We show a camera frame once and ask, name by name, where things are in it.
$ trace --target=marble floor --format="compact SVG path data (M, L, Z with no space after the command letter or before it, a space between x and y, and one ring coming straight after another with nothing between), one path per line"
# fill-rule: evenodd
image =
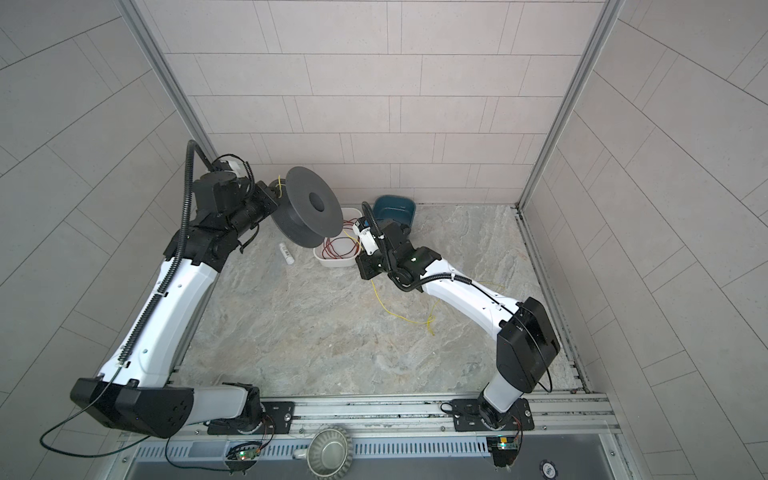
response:
M505 286L494 290L543 298L509 206L419 205L411 240ZM296 259L287 265L281 241L268 219L245 254L230 256L175 385L252 383L263 396L476 392L495 373L495 339L451 306L435 306L432 335L384 311L356 266L325 268L286 241ZM435 304L383 275L373 281L384 305L412 321ZM556 389L579 385L563 351L550 370Z

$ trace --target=white container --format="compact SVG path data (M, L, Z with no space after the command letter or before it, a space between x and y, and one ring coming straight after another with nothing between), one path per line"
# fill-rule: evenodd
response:
M342 208L341 216L344 220L352 220L362 217L362 212L356 208ZM357 239L357 236L351 230L347 229L346 232L349 234L349 237ZM341 233L331 239L341 239L333 244L333 247L336 249L336 251L347 252L351 250L351 252L349 252L347 255L343 255L343 258L323 258L323 245L326 243L325 240L323 240L323 243L321 243L318 247L313 248L312 253L315 254L315 258L320 260L320 264L323 266L352 266L355 264L355 257L357 257L357 253L354 251L355 241L349 237L345 235L344 230L342 230Z

